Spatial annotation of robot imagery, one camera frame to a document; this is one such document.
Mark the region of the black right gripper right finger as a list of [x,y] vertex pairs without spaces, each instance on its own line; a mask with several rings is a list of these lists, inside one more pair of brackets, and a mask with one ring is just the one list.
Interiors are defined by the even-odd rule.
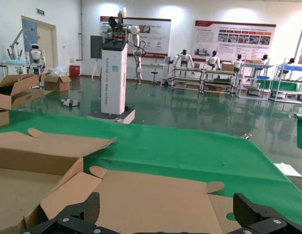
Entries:
[[302,225],[274,208],[251,202],[242,193],[233,196],[233,214],[241,226],[234,234],[302,234]]

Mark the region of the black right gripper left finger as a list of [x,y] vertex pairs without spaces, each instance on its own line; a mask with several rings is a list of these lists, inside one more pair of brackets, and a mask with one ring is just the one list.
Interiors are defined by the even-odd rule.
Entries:
[[54,218],[33,226],[23,234],[98,234],[100,195],[93,192],[81,203],[67,205]]

